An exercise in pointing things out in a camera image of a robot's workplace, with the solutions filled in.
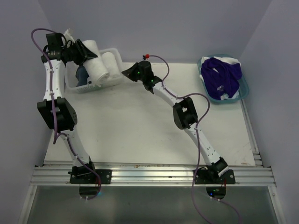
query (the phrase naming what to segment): gray wall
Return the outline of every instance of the gray wall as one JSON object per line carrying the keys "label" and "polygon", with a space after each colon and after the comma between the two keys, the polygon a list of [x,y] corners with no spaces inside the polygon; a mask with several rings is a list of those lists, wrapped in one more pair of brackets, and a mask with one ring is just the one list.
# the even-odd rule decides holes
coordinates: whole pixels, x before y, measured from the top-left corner
{"label": "gray wall", "polygon": [[298,0],[273,0],[240,59],[256,140],[290,224],[299,218],[298,9]]}
{"label": "gray wall", "polygon": [[53,29],[115,47],[125,62],[156,54],[194,63],[241,56],[271,0],[39,0]]}
{"label": "gray wall", "polygon": [[[45,71],[30,39],[50,25],[36,0],[0,3],[0,223],[17,222],[35,164],[41,164],[49,130],[36,103],[43,99]],[[42,45],[44,34],[36,35]]]}

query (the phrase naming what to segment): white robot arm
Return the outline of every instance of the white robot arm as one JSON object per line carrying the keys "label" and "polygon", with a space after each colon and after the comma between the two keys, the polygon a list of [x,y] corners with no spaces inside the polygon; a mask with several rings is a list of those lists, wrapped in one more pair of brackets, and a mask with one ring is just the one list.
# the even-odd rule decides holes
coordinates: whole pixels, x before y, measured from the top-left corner
{"label": "white robot arm", "polygon": [[[57,103],[57,99],[65,99],[64,98],[64,76],[66,75],[66,66],[64,64],[64,62],[62,60],[51,60],[51,64],[53,67],[53,79],[52,79],[52,89],[53,89],[53,97],[54,100]],[[43,97],[44,102],[51,102],[51,96],[50,96],[50,65],[49,62],[46,62],[44,64],[45,69],[46,69],[46,92],[45,95]],[[56,105],[55,109],[56,109],[56,114],[57,117],[63,117],[63,115],[61,115],[61,110],[58,107],[60,105]],[[76,116],[76,112],[75,110],[72,108],[72,114],[74,115],[74,119],[77,120],[77,116]],[[74,150],[74,152],[76,152],[76,154],[78,155],[78,157],[81,159],[81,161],[84,162],[84,164],[88,164],[90,162],[90,158],[89,155],[87,154],[87,152],[85,151],[81,140],[78,136],[78,132],[76,129],[76,125],[69,127],[69,129],[67,129],[68,127],[65,128],[65,130],[63,130],[63,132],[65,134],[68,135],[68,138],[71,139],[71,144],[72,144],[72,148]],[[73,161],[73,166],[74,167],[81,167],[83,166],[74,156],[74,154],[72,153],[70,146],[67,142],[67,137],[64,135],[61,135],[62,139],[64,140],[65,146],[67,147],[67,149],[69,150],[69,153],[71,155],[72,161]]]}
{"label": "white robot arm", "polygon": [[[157,95],[169,104],[173,108],[174,122],[177,127],[184,130],[191,137],[195,145],[198,146],[196,135],[196,122],[198,117],[190,97],[176,98],[174,97],[176,94],[173,91],[169,88],[166,90],[166,87],[162,84],[162,80],[159,77],[154,76],[149,61],[136,63],[122,73],[132,81],[142,81],[146,90]],[[229,170],[228,165],[211,146],[200,126],[197,127],[197,130],[200,136],[200,152],[206,162],[209,175],[213,177],[213,179],[218,179]]]}
{"label": "white robot arm", "polygon": [[79,39],[67,47],[67,43],[63,44],[60,33],[47,34],[46,37],[48,45],[44,48],[42,56],[46,69],[46,92],[43,101],[37,103],[37,109],[48,127],[54,130],[55,138],[60,135],[69,150],[73,160],[72,171],[69,172],[70,183],[95,183],[95,167],[76,130],[76,112],[64,98],[64,76],[67,62],[84,65],[87,60],[98,56]]}

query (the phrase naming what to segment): blue bowl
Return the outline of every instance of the blue bowl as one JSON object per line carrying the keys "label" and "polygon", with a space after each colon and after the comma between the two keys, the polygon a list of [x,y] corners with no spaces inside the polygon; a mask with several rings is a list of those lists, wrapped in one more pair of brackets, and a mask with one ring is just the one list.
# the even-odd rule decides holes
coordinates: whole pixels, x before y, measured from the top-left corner
{"label": "blue bowl", "polygon": [[[230,55],[209,55],[208,57],[232,57],[232,56],[230,56]],[[198,66],[199,73],[201,74],[201,59],[198,61],[197,66]],[[218,100],[218,99],[212,98],[209,95],[209,93],[207,92],[205,83],[203,81],[202,81],[202,84],[204,85],[206,94],[209,97],[211,102],[218,103],[218,104],[230,104],[230,103],[236,102],[240,99],[244,99],[249,94],[249,87],[247,85],[247,82],[246,82],[243,74],[242,74],[242,78],[240,80],[238,80],[238,82],[240,84],[239,97],[237,97],[235,99],[225,99],[225,100]]]}

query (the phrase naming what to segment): purple shirt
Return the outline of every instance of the purple shirt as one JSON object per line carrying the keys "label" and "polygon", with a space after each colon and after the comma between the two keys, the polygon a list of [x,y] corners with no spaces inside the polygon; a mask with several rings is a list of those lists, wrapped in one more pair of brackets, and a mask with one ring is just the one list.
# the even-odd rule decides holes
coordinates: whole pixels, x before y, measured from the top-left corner
{"label": "purple shirt", "polygon": [[223,94],[227,93],[231,98],[239,90],[238,80],[242,77],[242,71],[239,63],[228,64],[211,57],[201,65],[201,75],[208,94],[221,100]]}

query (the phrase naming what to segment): cable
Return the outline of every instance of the cable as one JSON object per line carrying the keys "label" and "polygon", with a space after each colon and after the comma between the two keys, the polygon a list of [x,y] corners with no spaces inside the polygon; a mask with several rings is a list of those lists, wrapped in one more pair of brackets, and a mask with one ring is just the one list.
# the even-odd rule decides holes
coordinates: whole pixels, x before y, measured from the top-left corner
{"label": "cable", "polygon": [[[198,125],[199,125],[199,123],[201,122],[201,120],[206,116],[206,114],[207,114],[207,113],[209,112],[209,110],[210,110],[210,100],[209,100],[205,95],[203,95],[203,94],[201,94],[201,93],[190,93],[190,94],[187,94],[187,95],[185,95],[185,96],[183,96],[183,97],[179,97],[179,96],[174,95],[174,94],[173,94],[172,92],[170,92],[170,91],[166,88],[166,86],[164,85],[164,81],[165,81],[165,79],[168,77],[169,72],[170,72],[170,68],[169,68],[168,63],[167,63],[163,58],[161,58],[160,56],[157,56],[157,55],[149,55],[149,57],[157,57],[157,58],[161,59],[161,60],[166,64],[166,66],[167,66],[167,74],[166,74],[166,76],[162,79],[162,87],[163,87],[163,88],[165,89],[165,91],[166,91],[167,93],[169,93],[172,97],[175,97],[175,98],[178,98],[178,99],[184,99],[184,98],[189,97],[189,96],[199,95],[199,96],[204,97],[204,98],[206,99],[207,103],[208,103],[206,112],[200,117],[200,119],[197,121],[196,126],[195,126],[196,136],[197,136],[197,141],[198,141],[198,160],[197,160],[196,169],[195,169],[195,172],[194,172],[193,181],[192,181],[192,186],[191,186],[191,196],[192,196],[191,198],[192,198],[193,205],[194,205],[196,211],[199,213],[199,215],[200,215],[204,220],[206,220],[209,224],[213,224],[208,218],[206,218],[206,217],[201,213],[200,209],[198,208],[198,206],[197,206],[197,204],[196,204],[196,202],[195,202],[195,196],[194,196],[195,177],[196,177],[197,171],[198,171],[198,169],[199,169],[199,161],[200,161],[200,140],[199,140]],[[238,224],[241,224],[241,223],[242,223],[242,217],[241,217],[239,211],[238,211],[233,205],[231,205],[231,204],[229,204],[229,203],[227,203],[227,202],[225,202],[225,201],[223,201],[223,200],[220,200],[220,202],[223,203],[223,204],[225,204],[225,205],[227,205],[227,206],[229,206],[229,207],[231,207],[231,208],[237,213],[237,215],[238,215]]]}
{"label": "cable", "polygon": [[[92,172],[96,177],[97,177],[97,180],[99,181],[99,189],[98,189],[98,192],[93,195],[92,197],[88,198],[88,196],[86,196],[86,199],[87,200],[90,200],[90,199],[93,199],[95,198],[99,192],[100,192],[100,189],[101,189],[101,180],[100,180],[100,176],[95,172],[93,171],[92,169],[90,169],[88,166],[86,166],[84,164],[84,162],[78,157],[78,155],[75,153],[75,151],[73,150],[72,146],[71,146],[71,141],[70,139],[68,138],[68,135],[66,133],[60,133],[60,134],[57,134],[57,115],[56,115],[56,110],[55,110],[55,100],[54,100],[54,93],[53,93],[53,86],[52,86],[52,80],[53,80],[53,66],[52,66],[52,63],[51,63],[51,60],[49,59],[49,57],[47,56],[46,52],[44,52],[39,46],[38,44],[36,43],[34,37],[33,37],[33,34],[36,32],[36,31],[39,31],[39,30],[45,30],[45,31],[49,31],[49,32],[52,32],[52,33],[56,33],[55,31],[53,30],[50,30],[50,29],[46,29],[46,28],[36,28],[34,30],[31,31],[31,40],[33,42],[33,44],[37,47],[37,49],[45,56],[45,58],[47,59],[48,63],[49,63],[49,67],[50,67],[50,95],[51,95],[51,102],[52,102],[52,111],[53,111],[53,118],[54,118],[54,140],[53,140],[53,144],[56,143],[57,139],[59,136],[61,135],[64,135],[67,139],[67,142],[68,142],[68,145],[70,147],[70,150],[71,150],[71,153],[74,155],[74,157],[76,157],[76,159],[82,164],[82,166],[84,166],[87,170],[89,170],[90,172]],[[67,41],[66,41],[66,38],[63,34],[61,34],[63,37],[64,37],[64,40],[65,40],[65,44],[67,45]]]}

